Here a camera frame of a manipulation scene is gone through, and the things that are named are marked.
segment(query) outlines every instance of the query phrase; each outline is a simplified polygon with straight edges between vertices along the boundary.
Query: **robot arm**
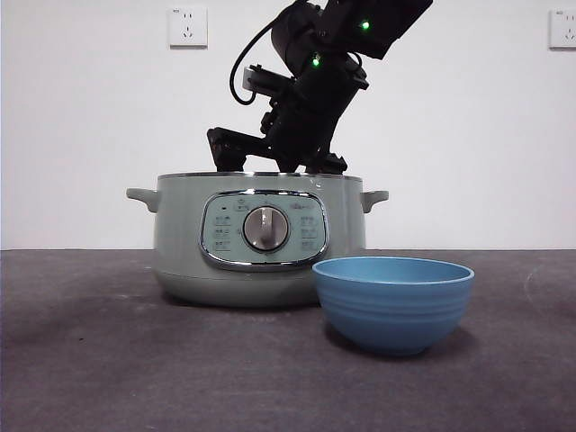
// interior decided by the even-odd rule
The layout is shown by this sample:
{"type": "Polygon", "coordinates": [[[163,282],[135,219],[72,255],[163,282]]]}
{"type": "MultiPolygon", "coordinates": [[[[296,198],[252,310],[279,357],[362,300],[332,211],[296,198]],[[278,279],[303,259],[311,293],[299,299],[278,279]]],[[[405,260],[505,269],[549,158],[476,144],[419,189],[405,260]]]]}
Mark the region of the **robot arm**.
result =
{"type": "Polygon", "coordinates": [[[347,164],[330,153],[338,120],[359,89],[368,87],[359,54],[383,59],[389,47],[432,0],[329,0],[325,10],[303,0],[284,9],[251,42],[272,29],[274,49],[293,74],[288,78],[251,66],[243,86],[270,97],[263,138],[216,128],[208,131],[219,171],[242,171],[247,155],[275,159],[282,172],[306,166],[309,173],[342,174],[347,164]],[[353,53],[357,62],[348,55],[353,53]]]}

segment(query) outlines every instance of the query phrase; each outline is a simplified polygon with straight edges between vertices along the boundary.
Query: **button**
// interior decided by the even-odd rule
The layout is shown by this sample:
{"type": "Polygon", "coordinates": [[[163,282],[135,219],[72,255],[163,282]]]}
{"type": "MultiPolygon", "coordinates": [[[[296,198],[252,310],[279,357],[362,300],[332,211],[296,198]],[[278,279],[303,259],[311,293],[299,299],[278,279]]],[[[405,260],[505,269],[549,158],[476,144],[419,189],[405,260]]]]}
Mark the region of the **button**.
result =
{"type": "Polygon", "coordinates": [[[315,228],[302,228],[301,229],[301,237],[303,239],[317,239],[318,238],[318,230],[315,228]]]}
{"type": "Polygon", "coordinates": [[[217,251],[230,250],[230,242],[229,241],[217,241],[214,243],[214,249],[217,251]]]}
{"type": "Polygon", "coordinates": [[[230,228],[217,228],[214,230],[215,239],[229,239],[230,238],[230,228]]]}
{"type": "Polygon", "coordinates": [[[303,227],[315,227],[316,225],[318,225],[318,221],[314,216],[301,216],[300,224],[303,227]]]}
{"type": "Polygon", "coordinates": [[[306,251],[316,250],[316,242],[313,240],[304,240],[301,244],[301,249],[306,251]]]}
{"type": "Polygon", "coordinates": [[[290,208],[293,210],[309,210],[312,208],[310,204],[300,204],[299,202],[293,202],[290,204],[290,208]]]}
{"type": "Polygon", "coordinates": [[[246,198],[238,198],[234,204],[234,210],[236,212],[248,212],[250,207],[248,207],[246,198]]]}
{"type": "Polygon", "coordinates": [[[214,218],[214,225],[217,227],[228,227],[230,226],[232,220],[230,216],[216,216],[214,218]]]}

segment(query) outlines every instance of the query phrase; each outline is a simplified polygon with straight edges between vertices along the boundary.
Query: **cooker base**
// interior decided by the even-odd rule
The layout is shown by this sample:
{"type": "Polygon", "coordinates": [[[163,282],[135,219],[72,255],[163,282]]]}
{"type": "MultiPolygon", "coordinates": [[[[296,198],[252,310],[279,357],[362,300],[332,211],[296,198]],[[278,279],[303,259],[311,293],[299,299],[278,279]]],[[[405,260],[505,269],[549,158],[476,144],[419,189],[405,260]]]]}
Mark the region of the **cooker base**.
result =
{"type": "Polygon", "coordinates": [[[314,277],[254,274],[254,279],[213,279],[154,271],[164,290],[189,302],[238,308],[272,308],[318,304],[314,277]]]}

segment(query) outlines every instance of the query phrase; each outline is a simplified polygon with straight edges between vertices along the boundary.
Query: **bowl rim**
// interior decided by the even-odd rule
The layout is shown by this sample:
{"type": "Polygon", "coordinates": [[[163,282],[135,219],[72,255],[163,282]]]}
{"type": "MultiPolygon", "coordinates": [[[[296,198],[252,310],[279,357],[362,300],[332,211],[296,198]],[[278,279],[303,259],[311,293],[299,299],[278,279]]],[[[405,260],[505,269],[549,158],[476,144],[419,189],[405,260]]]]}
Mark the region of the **bowl rim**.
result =
{"type": "Polygon", "coordinates": [[[322,276],[329,277],[331,279],[335,279],[335,280],[339,280],[339,281],[349,281],[349,282],[357,282],[357,283],[363,283],[363,284],[379,284],[379,285],[421,285],[421,286],[425,286],[425,285],[438,285],[438,284],[458,284],[461,282],[469,281],[475,277],[474,271],[470,267],[467,267],[465,265],[460,265],[460,264],[451,263],[449,261],[442,261],[442,260],[438,260],[438,259],[414,258],[414,257],[410,257],[410,256],[342,256],[340,258],[331,258],[331,259],[325,259],[323,261],[319,261],[318,263],[316,263],[315,265],[312,266],[312,271],[314,273],[316,273],[317,275],[322,275],[322,276]],[[458,279],[447,279],[447,280],[440,280],[440,281],[392,282],[392,281],[377,281],[377,280],[363,279],[363,278],[349,277],[349,276],[348,277],[336,276],[336,275],[333,275],[333,274],[319,270],[320,265],[325,264],[325,263],[330,263],[333,261],[345,261],[345,260],[347,261],[347,260],[357,260],[357,259],[360,259],[360,260],[363,260],[363,259],[376,259],[376,260],[395,259],[395,260],[401,260],[401,261],[425,261],[425,262],[429,262],[429,263],[437,263],[437,264],[444,264],[444,265],[449,265],[449,266],[453,266],[453,267],[458,267],[458,268],[465,270],[469,274],[465,277],[460,277],[458,279]]]}

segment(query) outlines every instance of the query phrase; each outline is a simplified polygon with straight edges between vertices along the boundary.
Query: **cooker handle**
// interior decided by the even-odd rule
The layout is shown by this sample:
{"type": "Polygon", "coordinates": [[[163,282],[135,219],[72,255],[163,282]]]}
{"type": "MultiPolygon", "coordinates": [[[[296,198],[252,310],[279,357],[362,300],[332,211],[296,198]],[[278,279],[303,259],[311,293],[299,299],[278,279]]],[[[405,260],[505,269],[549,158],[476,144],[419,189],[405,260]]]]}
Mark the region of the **cooker handle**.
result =
{"type": "Polygon", "coordinates": [[[150,191],[149,189],[126,189],[126,196],[131,200],[142,201],[148,206],[148,210],[153,213],[158,211],[158,204],[160,203],[160,194],[157,191],[150,191]]]}
{"type": "Polygon", "coordinates": [[[369,213],[372,209],[372,206],[376,203],[380,203],[382,201],[388,201],[388,197],[390,194],[388,191],[373,191],[373,192],[364,192],[360,194],[360,202],[362,203],[362,209],[364,213],[369,213]]]}

